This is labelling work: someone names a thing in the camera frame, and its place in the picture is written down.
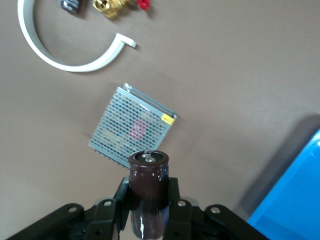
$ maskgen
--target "electrolytic capacitor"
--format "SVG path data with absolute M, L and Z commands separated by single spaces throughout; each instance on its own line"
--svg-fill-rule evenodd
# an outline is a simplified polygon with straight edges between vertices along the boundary
M 164 234 L 169 218 L 168 161 L 161 151 L 141 151 L 129 158 L 131 224 L 140 239 L 159 239 Z
M 83 0 L 60 0 L 60 7 L 72 14 L 79 14 Z

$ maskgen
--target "screw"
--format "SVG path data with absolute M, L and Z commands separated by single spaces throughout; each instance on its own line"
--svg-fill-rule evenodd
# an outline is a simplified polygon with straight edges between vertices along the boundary
M 69 208 L 69 210 L 68 210 L 69 213 L 73 213 L 75 211 L 77 211 L 77 208 L 75 206 Z
M 128 83 L 125 83 L 125 84 L 124 84 L 124 87 L 126 88 L 125 90 L 126 90 L 128 93 L 131 92 L 132 87 L 131 87 Z
M 103 205 L 104 205 L 105 207 L 110 206 L 111 204 L 112 204 L 111 201 L 105 201 L 105 202 L 103 203 Z
M 210 211 L 213 213 L 213 214 L 219 214 L 220 213 L 220 209 L 216 206 L 213 206 L 212 208 L 210 208 Z
M 147 157 L 147 158 L 145 159 L 145 161 L 148 162 L 148 163 L 153 163 L 153 162 L 155 162 L 156 160 L 155 160 L 153 157 Z
M 184 207 L 185 205 L 186 205 L 185 201 L 182 201 L 182 200 L 178 201 L 178 206 L 179 207 Z

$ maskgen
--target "metal casing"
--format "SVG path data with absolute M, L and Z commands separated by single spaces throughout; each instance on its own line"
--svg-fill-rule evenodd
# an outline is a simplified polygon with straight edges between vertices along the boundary
M 125 83 L 116 89 L 89 146 L 129 168 L 128 158 L 156 150 L 176 118 L 173 110 Z

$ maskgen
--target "curved white plastic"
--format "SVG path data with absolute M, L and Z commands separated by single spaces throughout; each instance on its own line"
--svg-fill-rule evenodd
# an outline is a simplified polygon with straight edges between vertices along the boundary
M 117 33 L 108 50 L 98 59 L 80 66 L 68 66 L 54 58 L 41 43 L 34 23 L 35 0 L 18 0 L 18 19 L 22 33 L 34 52 L 51 66 L 68 72 L 91 72 L 111 63 L 121 52 L 125 44 L 135 48 L 136 42 Z

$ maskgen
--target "brass fitting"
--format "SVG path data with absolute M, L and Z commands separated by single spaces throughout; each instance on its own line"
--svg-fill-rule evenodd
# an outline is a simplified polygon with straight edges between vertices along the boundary
M 93 6 L 107 18 L 114 19 L 129 2 L 131 0 L 93 0 Z

